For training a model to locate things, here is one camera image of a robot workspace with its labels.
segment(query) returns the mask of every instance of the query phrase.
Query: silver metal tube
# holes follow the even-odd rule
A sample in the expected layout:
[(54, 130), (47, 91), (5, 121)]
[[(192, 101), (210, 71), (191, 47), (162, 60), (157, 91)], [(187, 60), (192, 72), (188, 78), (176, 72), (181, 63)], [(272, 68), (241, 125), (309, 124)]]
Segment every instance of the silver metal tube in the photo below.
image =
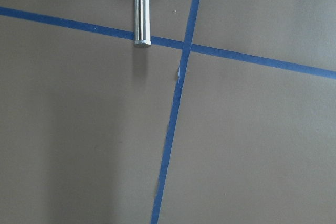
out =
[(149, 0), (134, 0), (134, 3), (134, 44), (137, 47), (149, 47), (151, 45)]

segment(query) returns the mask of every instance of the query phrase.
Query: blue line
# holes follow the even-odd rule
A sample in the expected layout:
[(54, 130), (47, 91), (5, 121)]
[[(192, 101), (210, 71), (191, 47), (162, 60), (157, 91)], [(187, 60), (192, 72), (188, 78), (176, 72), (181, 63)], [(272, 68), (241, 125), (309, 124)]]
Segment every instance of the blue line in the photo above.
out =
[(192, 0), (187, 28), (185, 32), (184, 45), (182, 48), (180, 67), (178, 70), (179, 79), (177, 80), (176, 86), (175, 86), (173, 104), (172, 104), (171, 114), (170, 114), (169, 123), (168, 123), (168, 131), (166, 135), (166, 142), (164, 145), (163, 156), (162, 156), (162, 161), (161, 161), (161, 168), (160, 168), (160, 174), (159, 174), (159, 185), (157, 187), (158, 191), (156, 193), (156, 197), (154, 199), (154, 204), (153, 204), (151, 224), (158, 224), (158, 221), (159, 221), (163, 191), (164, 191), (164, 186), (165, 186), (167, 172), (168, 172), (168, 165), (169, 165), (170, 154), (172, 150), (177, 117), (178, 117), (178, 110), (180, 108), (182, 89), (183, 89), (183, 84), (185, 80), (188, 59), (189, 59), (189, 55), (191, 51), (199, 5), (200, 5), (200, 0)]
[(205, 46), (195, 45), (195, 44), (192, 44), (191, 51), (199, 52), (201, 54), (206, 54), (206, 55), (219, 56), (222, 58), (227, 58), (227, 59), (232, 59), (232, 60), (250, 62), (250, 63), (269, 66), (273, 68), (280, 68), (280, 69), (285, 69), (285, 70), (290, 70), (290, 71), (295, 71), (295, 72), (300, 72), (300, 73), (311, 74), (314, 76), (321, 76), (325, 78), (336, 79), (336, 71), (309, 67), (309, 66), (281, 61), (281, 60), (274, 60), (274, 59), (264, 58), (260, 56), (241, 54), (239, 52), (233, 52), (233, 51), (228, 51), (224, 49), (217, 49), (213, 47), (205, 47)]
[[(118, 37), (122, 39), (134, 39), (134, 33), (131, 31), (119, 30), (115, 28), (109, 28), (105, 26), (99, 26), (84, 22), (78, 22), (74, 20), (64, 19), (64, 18), (57, 18), (48, 15), (36, 14), (25, 12), (23, 10), (15, 10), (6, 7), (0, 7), (0, 15), (8, 16), (12, 18), (20, 18), (30, 21), (35, 21), (39, 23), (54, 25), (54, 26), (61, 26), (76, 30), (88, 31), (90, 33), (96, 34), (103, 34), (113, 37)], [(172, 40), (172, 39), (165, 39), (160, 37), (152, 36), (152, 43), (155, 45), (166, 46), (176, 49), (182, 49), (183, 42)]]

